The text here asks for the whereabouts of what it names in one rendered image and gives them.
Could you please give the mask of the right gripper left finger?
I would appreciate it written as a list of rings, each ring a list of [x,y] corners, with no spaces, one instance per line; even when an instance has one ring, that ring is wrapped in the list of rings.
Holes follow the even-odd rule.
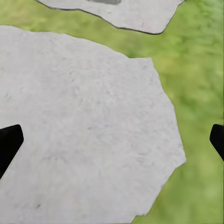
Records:
[[[0,129],[0,179],[24,142],[19,124]]]

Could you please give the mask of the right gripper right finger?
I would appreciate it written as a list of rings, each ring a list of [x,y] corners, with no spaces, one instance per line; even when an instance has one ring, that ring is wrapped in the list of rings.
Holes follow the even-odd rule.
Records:
[[[224,161],[224,126],[214,124],[210,133],[210,142]]]

